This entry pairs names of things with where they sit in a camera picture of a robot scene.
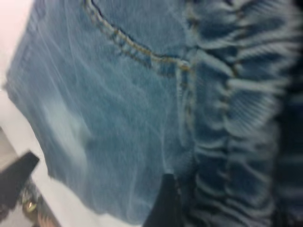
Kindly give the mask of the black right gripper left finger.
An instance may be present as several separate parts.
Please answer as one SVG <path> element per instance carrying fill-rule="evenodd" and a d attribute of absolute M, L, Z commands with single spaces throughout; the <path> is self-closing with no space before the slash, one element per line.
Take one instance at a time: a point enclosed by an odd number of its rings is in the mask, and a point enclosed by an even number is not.
<path fill-rule="evenodd" d="M 39 158 L 28 151 L 0 172 L 0 210 L 14 209 L 18 197 L 37 166 Z"/>

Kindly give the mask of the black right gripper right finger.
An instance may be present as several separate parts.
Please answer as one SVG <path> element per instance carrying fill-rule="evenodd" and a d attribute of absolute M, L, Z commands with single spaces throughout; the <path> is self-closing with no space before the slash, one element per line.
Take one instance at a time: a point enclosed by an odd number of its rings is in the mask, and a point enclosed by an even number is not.
<path fill-rule="evenodd" d="M 183 215 L 177 181 L 172 174 L 164 174 L 155 204 L 144 227 L 182 227 Z"/>

